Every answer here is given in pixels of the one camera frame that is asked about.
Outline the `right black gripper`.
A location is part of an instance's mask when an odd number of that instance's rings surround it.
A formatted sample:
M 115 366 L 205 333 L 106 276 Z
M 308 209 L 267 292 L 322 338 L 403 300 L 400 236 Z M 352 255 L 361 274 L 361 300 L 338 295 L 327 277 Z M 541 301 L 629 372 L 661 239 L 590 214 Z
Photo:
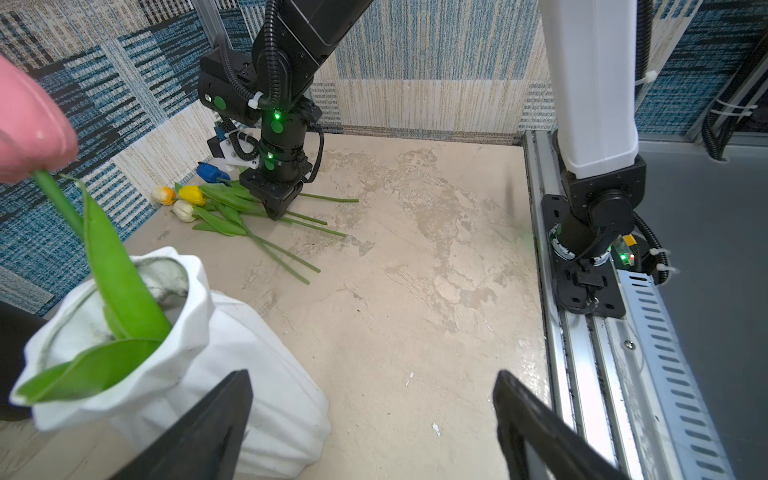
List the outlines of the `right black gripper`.
M 246 169 L 239 181 L 262 203 L 269 218 L 279 220 L 302 192 L 311 172 L 309 161 L 266 162 L 256 169 Z

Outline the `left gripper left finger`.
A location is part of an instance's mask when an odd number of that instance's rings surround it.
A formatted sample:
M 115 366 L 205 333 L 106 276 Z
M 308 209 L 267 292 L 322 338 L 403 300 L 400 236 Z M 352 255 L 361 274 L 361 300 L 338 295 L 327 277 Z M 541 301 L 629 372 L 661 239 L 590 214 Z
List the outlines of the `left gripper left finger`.
M 250 377 L 233 371 L 115 479 L 232 479 L 253 401 Z

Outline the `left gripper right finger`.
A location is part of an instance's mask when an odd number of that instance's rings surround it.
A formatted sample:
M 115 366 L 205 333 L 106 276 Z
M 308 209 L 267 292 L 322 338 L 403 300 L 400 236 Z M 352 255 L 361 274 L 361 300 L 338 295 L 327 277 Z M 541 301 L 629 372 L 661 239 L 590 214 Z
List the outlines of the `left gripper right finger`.
M 511 479 L 624 479 L 507 370 L 493 388 L 497 439 Z

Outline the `white ribbed ceramic vase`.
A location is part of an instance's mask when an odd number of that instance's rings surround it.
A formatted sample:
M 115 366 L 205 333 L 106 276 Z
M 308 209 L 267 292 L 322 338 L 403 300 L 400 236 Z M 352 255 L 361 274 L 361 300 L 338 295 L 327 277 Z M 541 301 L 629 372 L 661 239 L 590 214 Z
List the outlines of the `white ribbed ceramic vase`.
M 170 322 L 167 338 L 109 389 L 35 404 L 42 431 L 105 419 L 143 450 L 228 374 L 245 371 L 252 400 L 236 469 L 293 479 L 319 460 L 331 432 L 322 390 L 249 305 L 209 286 L 201 260 L 164 247 L 133 260 Z

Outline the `pink tulip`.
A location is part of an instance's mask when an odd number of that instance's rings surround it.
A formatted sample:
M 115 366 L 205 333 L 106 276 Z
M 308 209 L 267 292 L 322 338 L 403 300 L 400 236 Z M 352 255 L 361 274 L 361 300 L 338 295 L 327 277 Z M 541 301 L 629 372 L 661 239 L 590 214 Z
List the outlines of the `pink tulip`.
M 31 178 L 83 241 L 114 339 L 48 368 L 16 389 L 21 404 L 75 400 L 101 393 L 146 361 L 171 331 L 106 213 L 84 192 L 78 213 L 52 174 L 78 155 L 77 135 L 61 109 L 31 77 L 1 61 L 1 181 Z

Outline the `blue tulip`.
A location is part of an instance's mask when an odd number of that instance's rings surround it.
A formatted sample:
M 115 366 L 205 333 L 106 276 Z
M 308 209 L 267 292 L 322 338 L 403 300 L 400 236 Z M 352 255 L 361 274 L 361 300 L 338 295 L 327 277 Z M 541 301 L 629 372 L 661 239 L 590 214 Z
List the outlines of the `blue tulip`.
M 198 166 L 196 167 L 196 173 L 206 183 L 223 183 L 226 185 L 230 185 L 233 183 L 233 180 L 230 178 L 230 176 L 227 173 L 221 171 L 219 168 L 209 163 L 199 162 Z M 300 193 L 300 196 L 319 199 L 319 200 L 325 200 L 325 201 L 332 201 L 336 203 L 358 203 L 359 202 L 358 199 L 336 198 L 336 197 L 328 197 L 328 196 L 307 194 L 307 193 Z

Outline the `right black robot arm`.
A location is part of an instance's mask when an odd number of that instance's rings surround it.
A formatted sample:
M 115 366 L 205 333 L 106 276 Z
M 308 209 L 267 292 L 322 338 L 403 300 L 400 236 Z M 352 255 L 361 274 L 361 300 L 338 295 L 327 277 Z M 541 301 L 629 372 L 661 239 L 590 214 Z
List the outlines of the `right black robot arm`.
M 345 126 L 499 133 L 534 114 L 554 128 L 567 212 L 552 227 L 553 292 L 603 302 L 598 269 L 638 224 L 645 190 L 635 95 L 648 61 L 649 1 L 268 1 L 247 52 L 215 14 L 198 98 L 248 163 L 242 182 L 280 218 L 319 172 L 309 90 L 327 62 Z

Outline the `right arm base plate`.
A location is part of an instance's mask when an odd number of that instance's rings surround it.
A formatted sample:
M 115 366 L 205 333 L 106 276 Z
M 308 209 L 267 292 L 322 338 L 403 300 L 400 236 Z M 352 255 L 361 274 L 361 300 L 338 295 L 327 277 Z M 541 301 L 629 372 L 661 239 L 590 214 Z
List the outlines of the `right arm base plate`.
M 563 250 L 557 239 L 570 208 L 562 195 L 546 194 L 541 201 L 544 225 L 544 253 L 550 258 L 555 305 L 559 311 L 580 315 L 621 318 L 626 307 L 611 260 L 611 251 L 600 257 L 583 256 Z

